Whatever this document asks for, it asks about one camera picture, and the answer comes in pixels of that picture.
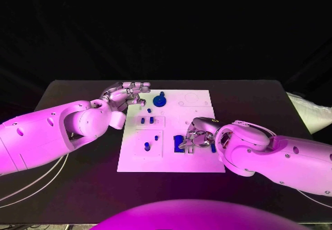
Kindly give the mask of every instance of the white fabric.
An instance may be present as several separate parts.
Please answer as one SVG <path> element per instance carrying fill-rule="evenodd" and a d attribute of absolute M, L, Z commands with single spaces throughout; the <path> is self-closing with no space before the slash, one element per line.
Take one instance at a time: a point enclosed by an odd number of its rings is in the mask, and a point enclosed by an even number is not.
<path fill-rule="evenodd" d="M 310 133 L 332 124 L 332 108 L 323 107 L 287 92 L 290 101 Z"/>

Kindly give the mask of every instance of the table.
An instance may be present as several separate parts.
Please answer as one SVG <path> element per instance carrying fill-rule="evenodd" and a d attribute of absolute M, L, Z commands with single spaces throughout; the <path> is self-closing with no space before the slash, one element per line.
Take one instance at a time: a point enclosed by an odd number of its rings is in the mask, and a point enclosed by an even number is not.
<path fill-rule="evenodd" d="M 153 89 L 209 90 L 215 117 L 225 123 L 242 120 L 278 135 L 311 138 L 277 81 L 150 82 Z M 90 101 L 114 83 L 112 80 L 53 81 L 36 110 L 76 100 Z M 109 127 L 102 137 L 69 154 L 63 170 L 43 191 L 0 209 L 0 223 L 98 223 L 131 207 L 170 199 L 220 200 L 262 209 L 295 222 L 332 222 L 330 208 L 256 173 L 242 177 L 229 170 L 226 173 L 116 172 L 121 138 L 122 130 Z M 53 164 L 0 177 L 0 197 L 28 184 Z M 54 173 L 0 205 L 33 193 Z M 313 197 L 332 204 L 329 197 Z"/>

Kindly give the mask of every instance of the black curtain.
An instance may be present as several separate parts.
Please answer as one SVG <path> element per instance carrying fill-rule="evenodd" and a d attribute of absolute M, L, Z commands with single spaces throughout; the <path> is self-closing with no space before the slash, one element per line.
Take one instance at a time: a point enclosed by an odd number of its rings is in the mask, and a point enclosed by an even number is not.
<path fill-rule="evenodd" d="M 326 6 L 142 12 L 109 2 L 0 4 L 0 122 L 33 110 L 53 80 L 275 79 L 319 102 L 313 92 L 330 72 Z"/>

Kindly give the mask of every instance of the blue object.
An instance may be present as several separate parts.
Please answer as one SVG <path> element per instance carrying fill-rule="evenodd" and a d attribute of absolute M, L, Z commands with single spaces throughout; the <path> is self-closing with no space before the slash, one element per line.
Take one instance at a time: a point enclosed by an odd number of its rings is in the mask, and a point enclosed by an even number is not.
<path fill-rule="evenodd" d="M 150 145 L 148 145 L 148 142 L 145 142 L 144 144 L 144 150 L 148 151 L 150 150 Z"/>
<path fill-rule="evenodd" d="M 153 104 L 157 107 L 163 107 L 166 105 L 164 92 L 160 92 L 158 96 L 153 98 Z"/>
<path fill-rule="evenodd" d="M 183 142 L 183 136 L 176 135 L 173 139 L 174 139 L 174 152 L 184 152 L 184 150 L 179 149 L 179 144 Z"/>
<path fill-rule="evenodd" d="M 216 152 L 216 145 L 215 144 L 210 144 L 210 151 Z"/>

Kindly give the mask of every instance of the robotic hand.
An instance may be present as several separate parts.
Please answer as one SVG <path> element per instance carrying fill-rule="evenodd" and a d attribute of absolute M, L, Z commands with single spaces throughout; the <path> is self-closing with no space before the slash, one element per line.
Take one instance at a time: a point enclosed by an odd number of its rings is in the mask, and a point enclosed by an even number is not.
<path fill-rule="evenodd" d="M 93 141 L 108 125 L 121 129 L 129 104 L 150 83 L 115 83 L 92 101 L 75 101 L 24 114 L 0 125 L 0 175 L 37 167 Z"/>
<path fill-rule="evenodd" d="M 217 158 L 241 176 L 262 174 L 272 182 L 307 193 L 332 196 L 332 146 L 277 136 L 264 127 L 196 117 L 180 149 L 215 144 Z"/>

